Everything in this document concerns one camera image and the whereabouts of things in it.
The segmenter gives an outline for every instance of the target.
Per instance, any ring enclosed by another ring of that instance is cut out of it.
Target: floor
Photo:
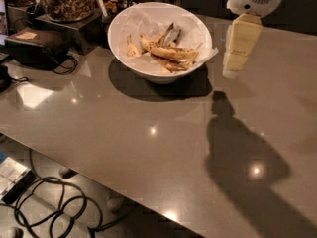
[[[0,137],[0,152],[7,154],[28,168],[31,167],[29,149],[12,139],[6,138],[5,140],[1,140]],[[20,210],[30,225],[37,224],[50,214],[56,213],[62,196],[62,185],[53,183],[56,179],[61,179],[59,170],[62,166],[35,151],[32,151],[32,162],[36,173],[41,178],[53,178],[51,182],[43,182],[39,185],[34,190],[34,194],[21,205]],[[106,206],[106,201],[112,196],[113,191],[82,175],[61,179],[61,181],[64,182],[65,187],[62,206],[64,206],[64,212],[66,214],[62,214],[55,221],[53,221],[53,217],[51,217],[41,222],[41,224],[35,225],[32,230],[38,237],[198,237],[195,233],[182,228],[163,216],[137,205],[137,203],[127,198],[125,198],[124,205],[118,212],[110,212]],[[22,198],[25,198],[26,195],[30,195],[32,188],[34,188],[34,186],[30,187]],[[83,203],[85,201],[83,198],[88,198],[86,201],[87,206],[80,215],[78,213],[83,209]],[[12,205],[20,205],[17,204],[17,202],[21,202],[21,200],[15,201]],[[70,216],[78,218],[75,219],[68,233],[67,228],[71,223]],[[20,227],[24,230],[24,238],[36,237],[30,234],[25,227],[17,223],[12,208],[0,206],[0,238],[9,238],[7,230],[13,226]],[[94,232],[94,235],[89,234],[88,227],[94,228],[97,226],[101,226],[102,228]]]

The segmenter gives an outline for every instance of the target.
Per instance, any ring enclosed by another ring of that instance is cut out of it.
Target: bowl
[[[181,29],[179,46],[199,51],[195,64],[189,69],[166,72],[149,53],[138,58],[127,56],[128,35],[140,51],[140,34],[154,38],[164,33],[171,23]],[[218,52],[212,48],[210,32],[199,18],[176,5],[159,2],[140,3],[120,12],[109,26],[108,42],[112,53],[123,65],[138,76],[158,84],[172,83],[193,73]]]

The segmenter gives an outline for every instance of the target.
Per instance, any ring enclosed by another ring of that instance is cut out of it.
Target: table
[[[229,21],[200,18],[219,54],[154,85],[109,50],[67,76],[8,62],[0,133],[204,237],[317,237],[317,37],[264,28],[222,77]]]

